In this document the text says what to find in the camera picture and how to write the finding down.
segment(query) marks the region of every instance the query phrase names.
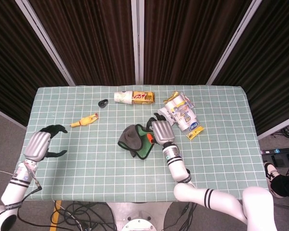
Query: rubber chicken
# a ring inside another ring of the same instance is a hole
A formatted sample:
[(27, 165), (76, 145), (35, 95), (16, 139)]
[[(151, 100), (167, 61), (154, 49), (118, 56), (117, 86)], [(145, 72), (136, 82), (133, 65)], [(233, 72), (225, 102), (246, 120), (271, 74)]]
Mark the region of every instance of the rubber chicken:
[(87, 124), (93, 123), (97, 119), (98, 119), (98, 114), (95, 113), (94, 115), (90, 115), (90, 116), (82, 118), (80, 121), (76, 123), (72, 123), (71, 127), (87, 125)]

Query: white robotic arm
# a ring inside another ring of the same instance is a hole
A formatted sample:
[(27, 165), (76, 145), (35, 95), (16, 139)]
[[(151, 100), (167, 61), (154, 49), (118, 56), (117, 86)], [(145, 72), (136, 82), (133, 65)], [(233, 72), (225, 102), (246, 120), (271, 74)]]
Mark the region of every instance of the white robotic arm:
[(154, 114), (147, 127), (152, 126), (154, 142), (163, 146), (172, 178), (178, 183), (174, 195), (178, 201), (193, 202), (206, 208), (229, 214), (247, 224), (248, 231), (276, 231), (272, 195), (260, 187), (249, 187), (243, 191), (243, 206), (233, 196), (213, 189), (197, 189), (191, 182), (180, 151), (174, 142), (174, 133), (165, 117)]
[(24, 153), (26, 159), (19, 164), (18, 169), (13, 174), (7, 185), (0, 205), (0, 231), (11, 229), (17, 218), (17, 211), (21, 207), (26, 190), (32, 179), (35, 178), (37, 163), (45, 157), (59, 157), (66, 153), (66, 150), (60, 153), (48, 152), (48, 146), (51, 139), (59, 132), (67, 133), (61, 125), (50, 125), (33, 134)]

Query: green grid tablecloth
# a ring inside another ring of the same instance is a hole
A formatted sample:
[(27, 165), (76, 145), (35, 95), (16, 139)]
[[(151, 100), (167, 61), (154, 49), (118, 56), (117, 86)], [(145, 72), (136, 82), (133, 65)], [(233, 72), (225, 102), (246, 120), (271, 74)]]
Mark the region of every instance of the green grid tablecloth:
[[(128, 105), (114, 102), (114, 92), (153, 91), (155, 104)], [(221, 190), (242, 198), (248, 186), (267, 188), (260, 149), (246, 95), (241, 87), (224, 86), (78, 86), (40, 88), (34, 99), (22, 153), (30, 137), (52, 124), (64, 125), (51, 152), (68, 150), (60, 158), (39, 163), (37, 178), (43, 190), (34, 200), (100, 202), (175, 201), (173, 181), (161, 147), (155, 145), (146, 160), (118, 145), (122, 131), (131, 124), (145, 125), (174, 90), (195, 104), (205, 128), (190, 141), (173, 125), (175, 142), (198, 188)], [(109, 99), (106, 108), (98, 102)], [(99, 119), (89, 126), (69, 125), (94, 113)], [(27, 192), (35, 188), (31, 184)]]

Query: white cable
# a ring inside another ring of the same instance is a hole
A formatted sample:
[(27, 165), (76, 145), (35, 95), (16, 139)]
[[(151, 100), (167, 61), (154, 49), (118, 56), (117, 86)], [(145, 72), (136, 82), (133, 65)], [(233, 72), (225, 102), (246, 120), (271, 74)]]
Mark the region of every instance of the white cable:
[[(63, 208), (61, 205), (59, 205), (59, 204), (57, 203), (57, 201), (54, 201), (54, 200), (53, 200), (53, 202), (55, 202), (56, 205), (58, 205), (61, 209), (63, 209), (64, 211), (66, 211), (66, 209)], [(69, 215), (71, 215), (71, 217), (78, 223), (78, 225), (79, 225), (79, 227), (80, 227), (80, 230), (83, 231), (80, 222), (79, 222), (72, 214), (70, 214), (68, 211), (66, 211), (66, 212), (67, 212)]]
[(6, 173), (6, 174), (9, 174), (9, 175), (13, 175), (12, 173), (9, 173), (9, 172), (5, 172), (5, 171), (0, 171), (0, 172), (3, 172), (3, 173)]

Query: black curtain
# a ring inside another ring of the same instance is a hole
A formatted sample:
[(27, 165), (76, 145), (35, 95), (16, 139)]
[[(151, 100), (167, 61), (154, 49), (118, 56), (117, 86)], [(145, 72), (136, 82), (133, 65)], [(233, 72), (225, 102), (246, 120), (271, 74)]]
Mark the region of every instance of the black curtain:
[(130, 0), (30, 0), (77, 85), (135, 84)]
[(66, 86), (14, 0), (0, 0), (0, 111), (27, 125), (39, 87)]
[(214, 85), (241, 86), (257, 134), (289, 119), (289, 0), (264, 0)]
[(251, 0), (145, 0), (144, 83), (206, 84)]

